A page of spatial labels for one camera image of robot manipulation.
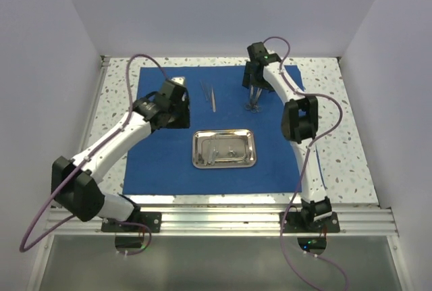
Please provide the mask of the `steel surgical scissors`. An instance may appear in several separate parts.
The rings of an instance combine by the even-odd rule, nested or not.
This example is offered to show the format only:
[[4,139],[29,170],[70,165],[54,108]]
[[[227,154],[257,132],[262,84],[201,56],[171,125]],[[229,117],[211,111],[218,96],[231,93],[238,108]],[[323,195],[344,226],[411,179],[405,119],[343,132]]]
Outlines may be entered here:
[[247,111],[251,111],[251,112],[256,112],[256,102],[254,99],[254,88],[251,86],[250,90],[249,90],[249,99],[248,101],[244,104],[244,108]]

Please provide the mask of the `steel forceps clamp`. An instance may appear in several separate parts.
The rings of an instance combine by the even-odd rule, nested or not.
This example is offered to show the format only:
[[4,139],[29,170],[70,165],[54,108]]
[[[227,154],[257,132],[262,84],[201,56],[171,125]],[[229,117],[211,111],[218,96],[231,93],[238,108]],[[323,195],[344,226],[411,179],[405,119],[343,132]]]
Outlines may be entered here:
[[253,86],[250,87],[250,96],[249,100],[245,106],[245,108],[253,113],[257,113],[259,111],[259,107],[257,105],[258,99],[260,97],[261,90],[255,89]]

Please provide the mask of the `steel scalpel handle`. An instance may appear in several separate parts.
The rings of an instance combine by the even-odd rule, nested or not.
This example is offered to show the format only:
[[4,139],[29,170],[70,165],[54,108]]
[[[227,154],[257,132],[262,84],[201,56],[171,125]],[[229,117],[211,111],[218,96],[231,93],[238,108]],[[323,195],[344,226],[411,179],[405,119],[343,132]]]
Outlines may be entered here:
[[209,101],[209,91],[208,91],[206,84],[201,80],[200,85],[201,85],[202,91],[204,93],[205,100]]

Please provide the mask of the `steel tweezers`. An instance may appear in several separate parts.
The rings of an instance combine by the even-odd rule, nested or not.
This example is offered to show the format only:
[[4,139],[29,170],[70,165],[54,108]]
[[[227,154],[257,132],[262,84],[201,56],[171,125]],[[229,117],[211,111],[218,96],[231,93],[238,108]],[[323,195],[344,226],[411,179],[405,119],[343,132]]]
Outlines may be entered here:
[[210,94],[212,111],[213,111],[213,113],[215,113],[217,109],[216,109],[216,104],[215,104],[215,92],[214,92],[213,85],[209,89],[209,94]]

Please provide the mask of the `blue surgical drape cloth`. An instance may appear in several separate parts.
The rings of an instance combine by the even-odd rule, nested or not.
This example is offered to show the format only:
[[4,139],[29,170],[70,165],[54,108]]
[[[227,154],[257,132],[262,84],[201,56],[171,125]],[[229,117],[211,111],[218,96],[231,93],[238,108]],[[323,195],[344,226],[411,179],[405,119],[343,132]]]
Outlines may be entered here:
[[[190,96],[190,127],[163,128],[136,144],[127,155],[124,193],[132,195],[256,194],[293,192],[299,170],[294,151],[281,133],[283,104],[263,92],[261,112],[244,108],[249,91],[242,86],[244,66],[170,67],[170,78],[183,76]],[[216,112],[205,100],[200,81],[213,85]],[[192,136],[199,130],[249,129],[257,162],[252,167],[197,169]]]

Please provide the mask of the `stainless steel instrument tray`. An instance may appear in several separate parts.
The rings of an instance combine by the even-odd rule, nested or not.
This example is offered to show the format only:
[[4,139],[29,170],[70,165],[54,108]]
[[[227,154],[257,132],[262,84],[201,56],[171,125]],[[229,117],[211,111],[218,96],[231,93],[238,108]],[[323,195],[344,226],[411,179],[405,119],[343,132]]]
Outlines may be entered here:
[[[204,166],[210,137],[217,141],[218,154],[213,166]],[[192,137],[192,164],[197,169],[252,167],[256,157],[254,134],[247,129],[201,130]]]

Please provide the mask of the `steel hemostat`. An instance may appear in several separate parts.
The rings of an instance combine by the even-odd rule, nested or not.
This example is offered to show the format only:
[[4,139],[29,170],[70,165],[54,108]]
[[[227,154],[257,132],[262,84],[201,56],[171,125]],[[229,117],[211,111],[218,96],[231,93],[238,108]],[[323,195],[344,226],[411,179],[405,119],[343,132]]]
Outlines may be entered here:
[[261,112],[261,110],[262,110],[262,107],[258,104],[258,101],[259,101],[259,98],[261,96],[261,93],[262,93],[262,89],[261,88],[257,88],[256,92],[254,94],[254,99],[255,99],[255,102],[256,102],[256,112],[255,113]]

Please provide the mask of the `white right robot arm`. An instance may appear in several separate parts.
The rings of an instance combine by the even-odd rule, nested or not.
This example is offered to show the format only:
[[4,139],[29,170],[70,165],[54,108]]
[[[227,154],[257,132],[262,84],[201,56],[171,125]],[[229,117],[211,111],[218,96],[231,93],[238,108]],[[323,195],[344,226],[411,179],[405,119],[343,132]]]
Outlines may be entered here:
[[300,223],[309,232],[316,232],[331,217],[332,207],[325,191],[317,150],[311,143],[319,129],[319,104],[316,96],[307,94],[290,77],[276,53],[269,52],[263,42],[247,47],[242,86],[250,89],[246,108],[259,109],[263,90],[276,92],[283,103],[281,133],[290,142],[301,179]]

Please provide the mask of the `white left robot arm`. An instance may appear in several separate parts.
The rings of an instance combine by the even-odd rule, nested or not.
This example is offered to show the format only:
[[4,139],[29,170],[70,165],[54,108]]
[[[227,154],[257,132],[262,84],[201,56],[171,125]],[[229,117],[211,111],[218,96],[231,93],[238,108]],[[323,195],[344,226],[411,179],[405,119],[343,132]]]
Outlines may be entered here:
[[134,101],[120,121],[87,150],[54,161],[51,192],[55,201],[83,222],[100,217],[133,232],[140,224],[139,206],[124,195],[103,192],[99,184],[119,159],[153,132],[189,126],[186,79],[169,78],[158,91]]

